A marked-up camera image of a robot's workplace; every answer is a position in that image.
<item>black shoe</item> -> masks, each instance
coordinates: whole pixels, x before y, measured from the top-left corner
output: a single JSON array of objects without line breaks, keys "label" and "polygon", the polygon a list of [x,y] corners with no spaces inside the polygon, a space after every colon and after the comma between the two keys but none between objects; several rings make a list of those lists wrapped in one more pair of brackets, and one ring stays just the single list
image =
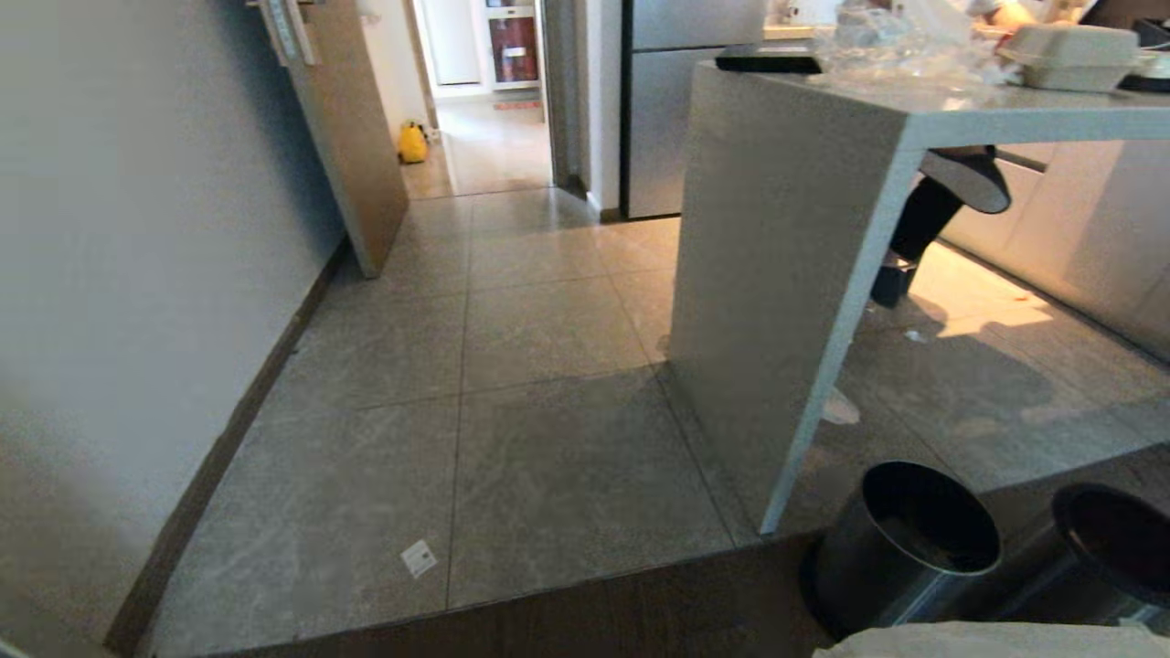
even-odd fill
[{"label": "black shoe", "polygon": [[994,146],[970,156],[927,151],[918,171],[982,213],[999,214],[1012,205],[1007,181],[996,166]]},{"label": "black shoe", "polygon": [[918,263],[897,256],[887,256],[881,269],[878,270],[878,279],[869,290],[869,299],[878,306],[895,308],[897,302],[910,293],[910,283],[914,283],[914,275],[918,273]]}]

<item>black trash can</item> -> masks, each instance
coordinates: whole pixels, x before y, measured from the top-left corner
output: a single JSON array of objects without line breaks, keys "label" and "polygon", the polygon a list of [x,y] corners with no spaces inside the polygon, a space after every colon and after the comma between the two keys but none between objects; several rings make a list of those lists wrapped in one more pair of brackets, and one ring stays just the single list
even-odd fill
[{"label": "black trash can", "polygon": [[948,475],[909,461],[869,468],[806,557],[810,611],[842,638],[869,628],[966,618],[970,582],[999,563],[999,530]]},{"label": "black trash can", "polygon": [[1124,492],[1080,484],[1057,492],[1051,514],[1010,553],[1014,574],[992,621],[1170,631],[1170,518]]}]

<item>door handle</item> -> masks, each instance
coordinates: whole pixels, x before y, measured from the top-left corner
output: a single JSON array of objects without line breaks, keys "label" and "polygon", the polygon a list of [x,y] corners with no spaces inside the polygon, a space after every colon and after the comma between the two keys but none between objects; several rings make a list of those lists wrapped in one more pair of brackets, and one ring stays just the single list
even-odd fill
[{"label": "door handle", "polygon": [[292,25],[292,33],[296,34],[296,40],[301,43],[301,56],[304,59],[304,63],[310,67],[319,64],[321,57],[317,56],[317,49],[312,47],[312,40],[309,37],[309,29],[304,25],[304,16],[301,14],[298,0],[284,0],[284,8],[287,9],[289,22]]},{"label": "door handle", "polygon": [[[304,23],[298,7],[303,0],[246,0],[245,7],[260,8],[264,19],[268,36],[273,40],[273,49],[282,67],[300,55],[307,66],[317,66],[321,59],[312,46],[309,28]],[[312,5],[314,2],[303,2]]]}]

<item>gray countertop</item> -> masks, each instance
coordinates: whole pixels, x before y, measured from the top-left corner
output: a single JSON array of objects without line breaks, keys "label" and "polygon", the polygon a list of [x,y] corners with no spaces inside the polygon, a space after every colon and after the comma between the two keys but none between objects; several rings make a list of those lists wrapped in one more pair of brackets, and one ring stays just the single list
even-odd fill
[{"label": "gray countertop", "polygon": [[[700,67],[714,68],[714,62]],[[1009,144],[1170,139],[1170,95],[1115,90],[1112,94],[993,88],[987,97],[944,89],[873,92],[818,84],[803,75],[749,75],[762,85],[807,97],[808,103],[856,104],[858,112],[904,117],[899,149]]]}]

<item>yellow bag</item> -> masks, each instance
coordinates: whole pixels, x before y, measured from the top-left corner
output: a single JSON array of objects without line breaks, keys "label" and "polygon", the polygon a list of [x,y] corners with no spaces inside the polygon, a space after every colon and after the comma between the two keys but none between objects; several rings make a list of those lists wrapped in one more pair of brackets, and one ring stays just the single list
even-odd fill
[{"label": "yellow bag", "polygon": [[402,124],[402,135],[398,138],[398,158],[406,164],[427,159],[427,138],[422,135],[422,128],[413,121]]}]

